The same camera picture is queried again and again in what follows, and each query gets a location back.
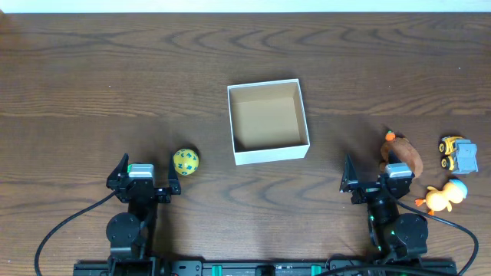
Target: yellow toy truck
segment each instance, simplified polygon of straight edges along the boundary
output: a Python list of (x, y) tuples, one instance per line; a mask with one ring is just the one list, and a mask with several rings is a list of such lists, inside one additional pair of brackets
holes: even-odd
[(438, 150), (446, 156), (441, 165), (444, 169), (453, 171), (455, 174), (466, 174), (477, 172), (476, 152), (477, 146), (459, 136), (444, 137)]

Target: brown plush toy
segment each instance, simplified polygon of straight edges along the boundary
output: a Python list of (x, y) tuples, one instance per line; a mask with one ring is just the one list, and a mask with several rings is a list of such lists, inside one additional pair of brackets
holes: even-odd
[(381, 148), (382, 157), (385, 161), (380, 164), (382, 172), (389, 162), (389, 151), (391, 150), (400, 161), (409, 166), (414, 173), (414, 178), (418, 178), (421, 175), (423, 172), (423, 160), (421, 160), (420, 154), (409, 143), (407, 138), (396, 137), (392, 131), (385, 135), (385, 143)]

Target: yellow duck toy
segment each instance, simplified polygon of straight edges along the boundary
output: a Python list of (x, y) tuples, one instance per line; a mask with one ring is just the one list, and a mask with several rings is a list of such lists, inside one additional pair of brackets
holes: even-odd
[(430, 192), (427, 193), (426, 199), (416, 199), (415, 202), (418, 207), (426, 203), (428, 208), (430, 208), (428, 212), (430, 215), (434, 215), (435, 211), (441, 211), (445, 208), (448, 209), (448, 212), (451, 212), (452, 205), (450, 202), (461, 203), (467, 196), (466, 185), (456, 179), (449, 180), (441, 191), (432, 186), (429, 186), (428, 189)]

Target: white box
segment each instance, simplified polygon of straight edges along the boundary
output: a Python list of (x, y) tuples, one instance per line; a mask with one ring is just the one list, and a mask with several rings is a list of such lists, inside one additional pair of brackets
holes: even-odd
[(227, 87), (236, 165), (304, 158), (310, 147), (300, 83)]

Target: yellow toy ball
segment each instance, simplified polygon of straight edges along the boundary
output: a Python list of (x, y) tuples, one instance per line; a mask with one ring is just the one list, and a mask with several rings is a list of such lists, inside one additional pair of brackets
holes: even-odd
[(198, 169), (199, 157), (192, 149), (179, 149), (173, 156), (176, 172), (188, 176)]

